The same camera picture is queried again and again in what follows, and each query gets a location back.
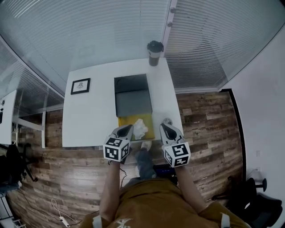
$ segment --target power strip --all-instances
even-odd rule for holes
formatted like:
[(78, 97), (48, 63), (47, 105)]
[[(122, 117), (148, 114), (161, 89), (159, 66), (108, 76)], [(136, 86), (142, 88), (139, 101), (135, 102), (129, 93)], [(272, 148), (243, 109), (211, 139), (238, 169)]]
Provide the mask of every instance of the power strip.
[(66, 227), (70, 227), (70, 224), (66, 221), (66, 219), (64, 217), (60, 216), (59, 218)]

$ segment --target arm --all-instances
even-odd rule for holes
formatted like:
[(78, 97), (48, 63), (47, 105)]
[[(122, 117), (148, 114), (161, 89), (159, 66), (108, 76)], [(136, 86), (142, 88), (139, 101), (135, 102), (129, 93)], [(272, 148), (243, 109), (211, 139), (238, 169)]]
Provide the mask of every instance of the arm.
[(100, 202), (100, 216), (111, 222), (114, 220), (119, 206), (120, 162), (112, 161), (105, 181)]
[(200, 213), (206, 208), (206, 204), (193, 182), (192, 175), (185, 166), (176, 167), (175, 172), (183, 198), (197, 213)]

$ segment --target window blinds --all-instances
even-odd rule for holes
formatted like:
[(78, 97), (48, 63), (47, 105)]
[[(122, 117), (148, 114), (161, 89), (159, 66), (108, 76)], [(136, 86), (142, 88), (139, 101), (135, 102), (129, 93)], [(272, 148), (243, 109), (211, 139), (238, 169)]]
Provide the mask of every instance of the window blinds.
[(6, 0), (0, 33), (62, 91), (70, 71), (146, 58), (161, 41), (169, 0)]
[(26, 113), (63, 104), (63, 98), (22, 65), (0, 42), (0, 98), (18, 90), (15, 106)]
[(176, 90), (220, 88), (284, 22), (279, 0), (178, 0), (165, 53)]

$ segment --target black chair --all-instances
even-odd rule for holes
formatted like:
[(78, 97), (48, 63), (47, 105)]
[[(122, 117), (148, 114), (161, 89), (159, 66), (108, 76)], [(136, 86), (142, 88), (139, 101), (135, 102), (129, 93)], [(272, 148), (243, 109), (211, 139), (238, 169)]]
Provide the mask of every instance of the black chair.
[(16, 183), (22, 180), (21, 175), (25, 178), (27, 174), (32, 181), (38, 181), (37, 178), (33, 178), (27, 167), (29, 164), (38, 163), (37, 159), (29, 158), (26, 155), (26, 148), (30, 146), (30, 144), (25, 144), (23, 153), (18, 151), (15, 144), (9, 145), (9, 147), (0, 146), (7, 150), (6, 156), (0, 156), (0, 183)]
[(212, 199), (229, 199), (226, 207), (252, 228), (271, 227), (276, 223), (283, 210), (282, 201), (257, 194), (257, 188), (266, 190), (266, 179), (261, 185), (256, 185), (254, 179), (249, 178), (240, 185), (233, 186), (226, 194), (215, 195)]

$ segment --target brown shirt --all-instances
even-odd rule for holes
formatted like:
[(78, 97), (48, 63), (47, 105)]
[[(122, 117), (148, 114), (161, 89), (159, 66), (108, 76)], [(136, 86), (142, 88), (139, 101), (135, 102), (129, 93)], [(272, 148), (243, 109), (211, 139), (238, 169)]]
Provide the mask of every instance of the brown shirt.
[[(223, 214), (229, 216), (232, 228), (247, 227), (240, 218), (217, 202), (197, 214), (171, 181), (153, 179), (123, 190), (115, 220), (101, 220), (103, 228), (217, 228), (221, 225)], [(92, 228), (93, 217), (86, 216), (80, 227)]]

